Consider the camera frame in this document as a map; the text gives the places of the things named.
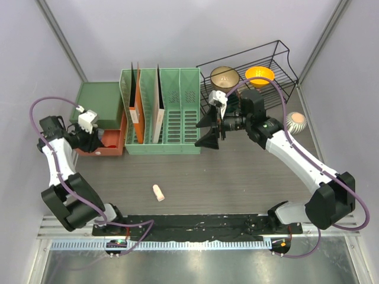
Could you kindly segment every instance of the dish drying rack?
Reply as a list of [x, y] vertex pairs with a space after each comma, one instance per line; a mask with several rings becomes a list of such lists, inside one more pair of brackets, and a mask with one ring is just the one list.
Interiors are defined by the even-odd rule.
[[[270, 68], [275, 73], [274, 81], [282, 90], [285, 103], [287, 103], [298, 83], [298, 77], [290, 65], [289, 56], [290, 49], [281, 40], [275, 40], [252, 49], [247, 49], [196, 66], [201, 68], [201, 113], [204, 115], [209, 109], [208, 95], [213, 90], [210, 73], [214, 68], [219, 66], [234, 68], [239, 74], [240, 82], [246, 79], [245, 72], [253, 66]], [[266, 109], [281, 104], [279, 94], [271, 84], [267, 84], [258, 89], [254, 88], [250, 83], [245, 83], [238, 88], [238, 92], [241, 93], [245, 89], [257, 89], [260, 91], [261, 95], [264, 97]]]

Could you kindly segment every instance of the wood grain surface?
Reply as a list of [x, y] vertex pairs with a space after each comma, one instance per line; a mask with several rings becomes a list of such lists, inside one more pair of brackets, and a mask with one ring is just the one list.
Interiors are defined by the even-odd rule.
[[[288, 112], [303, 113], [294, 91]], [[268, 114], [282, 121], [281, 106]], [[309, 128], [295, 136], [316, 155]], [[285, 200], [309, 199], [301, 180], [278, 158], [248, 139], [245, 131], [227, 133], [220, 150], [200, 155], [80, 157], [77, 170], [104, 203], [123, 214], [264, 213]], [[158, 202], [153, 185], [165, 200]]]

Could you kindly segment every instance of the green box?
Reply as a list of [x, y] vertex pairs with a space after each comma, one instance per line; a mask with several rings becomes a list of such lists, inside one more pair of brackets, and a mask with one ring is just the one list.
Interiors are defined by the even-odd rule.
[[[144, 143], [138, 143], [133, 124], [128, 123], [125, 147], [129, 154], [200, 154], [201, 149], [194, 145], [200, 137], [200, 130], [196, 128], [200, 119], [200, 69], [162, 68], [159, 71], [165, 106], [159, 142], [151, 143], [156, 69], [141, 69], [140, 90], [145, 117]], [[120, 89], [125, 101], [130, 97], [130, 76], [130, 69], [121, 71]]]
[[[118, 82], [82, 83], [76, 103], [99, 115], [97, 125], [105, 130], [118, 130], [123, 117], [123, 103]], [[70, 122], [78, 122], [79, 112], [73, 109]]]

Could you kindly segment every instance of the orange drawer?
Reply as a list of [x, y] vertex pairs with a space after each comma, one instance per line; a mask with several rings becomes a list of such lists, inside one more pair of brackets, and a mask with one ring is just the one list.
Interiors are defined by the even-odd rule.
[[97, 148], [92, 153], [83, 152], [80, 149], [75, 149], [80, 156], [121, 156], [125, 146], [126, 134], [126, 115], [123, 114], [121, 120], [121, 128], [119, 130], [105, 130], [101, 138], [101, 142], [106, 147]]

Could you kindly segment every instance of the white cylindrical object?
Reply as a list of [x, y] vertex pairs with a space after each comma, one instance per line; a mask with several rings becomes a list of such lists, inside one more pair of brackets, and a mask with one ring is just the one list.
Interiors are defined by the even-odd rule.
[[287, 115], [286, 122], [288, 132], [296, 135], [307, 127], [306, 117], [299, 112], [291, 112]]
[[165, 199], [165, 196], [163, 195], [161, 189], [158, 185], [153, 185], [153, 191], [156, 196], [156, 199], [160, 202]]

